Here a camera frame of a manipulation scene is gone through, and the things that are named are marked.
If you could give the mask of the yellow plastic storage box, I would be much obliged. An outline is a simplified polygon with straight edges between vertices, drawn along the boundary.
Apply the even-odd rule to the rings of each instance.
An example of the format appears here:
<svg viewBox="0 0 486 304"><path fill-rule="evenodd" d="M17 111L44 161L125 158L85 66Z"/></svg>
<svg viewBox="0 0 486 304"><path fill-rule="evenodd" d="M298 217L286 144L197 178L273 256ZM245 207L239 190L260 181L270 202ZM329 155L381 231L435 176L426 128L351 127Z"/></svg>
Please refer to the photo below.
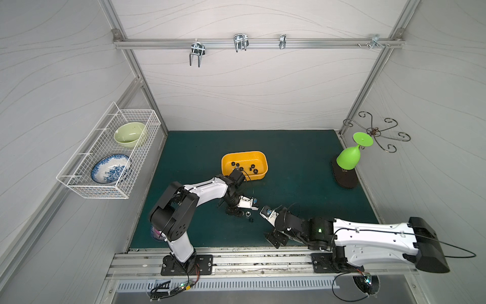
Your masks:
<svg viewBox="0 0 486 304"><path fill-rule="evenodd" d="M247 151L239 153L228 153L221 159L221 172L224 176L229 176L236 168L231 166L231 163L239 163L240 167L244 168L242 173L249 177L252 181L263 179L269 169L267 157L261 151ZM258 174L254 174L251 165L255 164L254 169L258 169Z"/></svg>

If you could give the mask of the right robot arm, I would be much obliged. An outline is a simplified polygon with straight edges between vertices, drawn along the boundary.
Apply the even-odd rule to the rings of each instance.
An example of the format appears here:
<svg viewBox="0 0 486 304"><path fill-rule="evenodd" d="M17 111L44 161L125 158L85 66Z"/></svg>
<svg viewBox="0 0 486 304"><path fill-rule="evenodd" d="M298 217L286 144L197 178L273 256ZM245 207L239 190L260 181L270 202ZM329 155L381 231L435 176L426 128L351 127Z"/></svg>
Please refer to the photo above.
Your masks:
<svg viewBox="0 0 486 304"><path fill-rule="evenodd" d="M267 206L260 215L273 226L265 237L275 248L293 240L311 250L316 273L364 272L378 263L405 263L435 274L450 271L436 232L420 217L399 224L304 220L286 208L278 212Z"/></svg>

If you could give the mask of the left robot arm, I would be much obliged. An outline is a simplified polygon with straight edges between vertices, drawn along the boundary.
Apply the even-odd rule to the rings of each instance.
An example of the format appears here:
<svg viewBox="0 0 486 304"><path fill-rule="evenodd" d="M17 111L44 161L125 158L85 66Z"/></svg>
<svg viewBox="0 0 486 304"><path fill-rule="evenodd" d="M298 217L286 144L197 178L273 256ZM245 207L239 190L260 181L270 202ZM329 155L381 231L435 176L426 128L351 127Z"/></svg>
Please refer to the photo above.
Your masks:
<svg viewBox="0 0 486 304"><path fill-rule="evenodd" d="M197 184L172 182L149 213L149 221L160 233L171 250L172 256L180 263L187 263L196 254L187 229L198 206L209 201L222 199L227 204L227 213L241 217L245 214L239 206L243 195L238 193L245 175L235 169L230 175L222 174Z"/></svg>

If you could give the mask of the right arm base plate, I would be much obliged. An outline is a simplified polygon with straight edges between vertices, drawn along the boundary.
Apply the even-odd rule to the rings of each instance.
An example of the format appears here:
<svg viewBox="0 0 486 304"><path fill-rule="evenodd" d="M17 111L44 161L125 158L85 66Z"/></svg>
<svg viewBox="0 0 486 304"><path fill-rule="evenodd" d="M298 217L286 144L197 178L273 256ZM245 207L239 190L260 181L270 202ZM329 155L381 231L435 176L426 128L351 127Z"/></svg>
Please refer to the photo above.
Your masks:
<svg viewBox="0 0 486 304"><path fill-rule="evenodd" d="M363 266L354 266L345 258L334 258L332 253L312 253L311 264L315 274L342 274L364 272Z"/></svg>

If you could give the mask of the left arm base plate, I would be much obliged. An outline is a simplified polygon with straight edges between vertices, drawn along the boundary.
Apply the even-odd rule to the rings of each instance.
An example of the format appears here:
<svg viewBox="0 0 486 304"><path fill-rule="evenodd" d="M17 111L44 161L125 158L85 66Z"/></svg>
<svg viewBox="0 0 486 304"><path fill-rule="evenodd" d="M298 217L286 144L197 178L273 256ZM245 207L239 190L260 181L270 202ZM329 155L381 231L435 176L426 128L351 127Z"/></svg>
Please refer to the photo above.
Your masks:
<svg viewBox="0 0 486 304"><path fill-rule="evenodd" d="M193 254L186 262L178 261L173 255L166 255L160 274L162 276L209 276L213 272L213 256Z"/></svg>

